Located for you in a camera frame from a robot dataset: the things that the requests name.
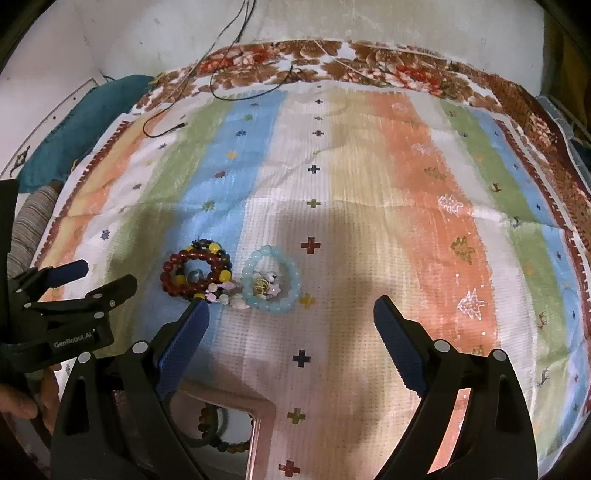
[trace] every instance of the green stripe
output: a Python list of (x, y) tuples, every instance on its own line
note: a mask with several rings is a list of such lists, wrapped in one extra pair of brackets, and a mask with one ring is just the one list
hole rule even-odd
[[(536, 401), (532, 415), (534, 424), (540, 426), (536, 434), (538, 455), (545, 456), (551, 448), (563, 411), (568, 378), (565, 359), (569, 353), (562, 296), (548, 256), (543, 226), (535, 220), (518, 183), (505, 168), (501, 156), (480, 127), (478, 119), (461, 106), (448, 102), (442, 102), (441, 106), (447, 112), (452, 128), (467, 134), (467, 137), (459, 138), (475, 159), (474, 165), (480, 172), (484, 187), (491, 191), (497, 210), (506, 213), (510, 219), (517, 217), (522, 222), (516, 228), (507, 227), (509, 238), (524, 273), (536, 319), (542, 312), (547, 319), (544, 329), (538, 330), (535, 373), (537, 382), (541, 380), (543, 369), (554, 362), (559, 365), (558, 368), (553, 366), (550, 379), (538, 389), (537, 395), (543, 401)], [(493, 183), (498, 184), (500, 192), (492, 191)]]
[(111, 326), (115, 342), (102, 349), (101, 355), (117, 355), (129, 348), (140, 291), (149, 275), (158, 275), (161, 268), (163, 259), (158, 256), (165, 233), (174, 222), (174, 207), (231, 106), (231, 102), (214, 100), (199, 108), (188, 120), (182, 139), (169, 147), (158, 162), (142, 198), (124, 213), (125, 223), (111, 239), (113, 254), (106, 281), (131, 273), (138, 279), (138, 293), (113, 311)]

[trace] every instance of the white wall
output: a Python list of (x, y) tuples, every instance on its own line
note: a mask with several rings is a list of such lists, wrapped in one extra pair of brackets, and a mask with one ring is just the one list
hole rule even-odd
[[(197, 60), (242, 0), (74, 0), (104, 74), (157, 74)], [(224, 36), (229, 44), (239, 27)], [(259, 0), (243, 41), (351, 38), (463, 59), (537, 95), (543, 10), (534, 0)]]
[(72, 0), (57, 0), (0, 74), (0, 171), (31, 131), (95, 73)]

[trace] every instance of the orange stripe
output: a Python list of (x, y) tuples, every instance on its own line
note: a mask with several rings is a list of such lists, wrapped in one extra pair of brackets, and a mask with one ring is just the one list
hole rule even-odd
[[(391, 183), (404, 199), (395, 219), (398, 241), (414, 266), (425, 299), (413, 306), (409, 317), (418, 319), (432, 338), (445, 338), (459, 351), (472, 353), (482, 346), (488, 353), (496, 345), (493, 287), (486, 251), (470, 215), (472, 205), (410, 99), (403, 93), (369, 95), (382, 118), (382, 134), (391, 153)], [(440, 208), (438, 199), (445, 195), (463, 204), (459, 215)], [(481, 321), (458, 308), (474, 288), (484, 302)], [(467, 405), (463, 395), (460, 392), (432, 469), (444, 466), (452, 453)]]
[[(59, 219), (59, 227), (51, 248), (41, 263), (41, 268), (64, 265), (77, 260), (77, 249), (82, 242), (88, 224), (99, 215), (109, 197), (112, 185), (120, 178), (129, 165), (131, 155), (146, 138), (142, 132), (144, 117), (139, 117), (116, 141), (110, 152), (88, 174), (82, 187), (68, 199), (70, 207), (67, 216)], [(150, 132), (159, 123), (151, 122)], [(49, 290), (43, 300), (61, 300), (64, 287)]]

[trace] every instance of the gold charm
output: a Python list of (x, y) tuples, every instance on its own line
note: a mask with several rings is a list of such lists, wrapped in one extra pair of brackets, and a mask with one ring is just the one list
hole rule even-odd
[(252, 289), (257, 295), (265, 295), (269, 290), (269, 281), (266, 278), (258, 277), (253, 282)]

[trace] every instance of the light blue beaded bracelet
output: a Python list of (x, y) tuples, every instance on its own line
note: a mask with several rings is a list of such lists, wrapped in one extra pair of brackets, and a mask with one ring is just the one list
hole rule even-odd
[[(254, 275), (256, 266), (263, 257), (273, 257), (279, 264), (284, 265), (287, 269), (287, 274), (290, 277), (290, 289), (287, 297), (284, 297), (279, 301), (261, 299), (255, 296), (252, 291), (254, 281), (252, 276)], [(294, 261), (285, 255), (281, 248), (263, 245), (259, 250), (255, 250), (251, 253), (250, 258), (246, 261), (246, 265), (242, 269), (242, 298), (244, 298), (251, 307), (262, 310), (263, 312), (289, 312), (293, 307), (293, 304), (300, 298), (300, 293), (300, 272)]]

